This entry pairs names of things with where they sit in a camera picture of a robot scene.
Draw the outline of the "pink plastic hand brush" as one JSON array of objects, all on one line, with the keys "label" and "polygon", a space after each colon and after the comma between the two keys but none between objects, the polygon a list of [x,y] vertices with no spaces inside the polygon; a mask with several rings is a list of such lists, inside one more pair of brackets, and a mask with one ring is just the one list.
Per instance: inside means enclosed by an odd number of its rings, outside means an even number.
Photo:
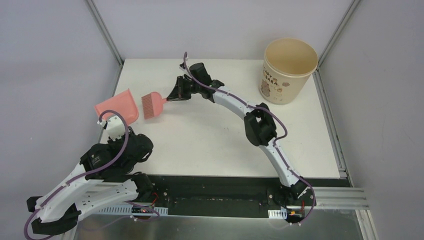
[{"label": "pink plastic hand brush", "polygon": [[153,91],[141,97],[143,118],[145,120],[158,117],[164,110],[164,104],[168,102],[159,92]]}]

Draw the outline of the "pink plastic dustpan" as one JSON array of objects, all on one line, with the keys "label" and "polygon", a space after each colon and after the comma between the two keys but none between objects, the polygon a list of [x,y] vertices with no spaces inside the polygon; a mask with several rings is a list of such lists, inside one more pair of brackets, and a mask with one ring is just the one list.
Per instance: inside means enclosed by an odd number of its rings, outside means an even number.
[{"label": "pink plastic dustpan", "polygon": [[96,104],[94,109],[98,116],[106,110],[118,112],[128,125],[136,122],[140,115],[138,106],[129,88]]}]

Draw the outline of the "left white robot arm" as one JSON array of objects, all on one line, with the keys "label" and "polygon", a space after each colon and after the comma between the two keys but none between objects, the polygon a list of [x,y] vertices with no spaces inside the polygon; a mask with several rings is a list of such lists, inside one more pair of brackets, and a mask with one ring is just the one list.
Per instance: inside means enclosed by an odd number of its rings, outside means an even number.
[{"label": "left white robot arm", "polygon": [[130,174],[148,160],[153,142],[129,129],[128,136],[93,145],[74,170],[45,196],[26,201],[33,216],[26,223],[36,235],[61,235],[110,205],[152,198],[154,186],[145,173]]}]

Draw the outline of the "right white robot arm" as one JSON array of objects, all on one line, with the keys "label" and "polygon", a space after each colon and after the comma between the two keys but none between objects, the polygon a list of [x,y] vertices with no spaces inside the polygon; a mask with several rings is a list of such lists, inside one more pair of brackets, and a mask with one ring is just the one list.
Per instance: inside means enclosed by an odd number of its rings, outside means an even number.
[{"label": "right white robot arm", "polygon": [[270,111],[265,103],[251,105],[231,93],[224,83],[212,79],[202,62],[187,66],[179,65],[184,72],[176,83],[167,100],[170,102],[190,100],[193,94],[200,94],[204,99],[221,105],[243,120],[247,140],[260,148],[275,171],[284,190],[284,200],[296,205],[304,198],[310,187],[307,181],[294,169],[279,143],[277,123],[281,121]]}]

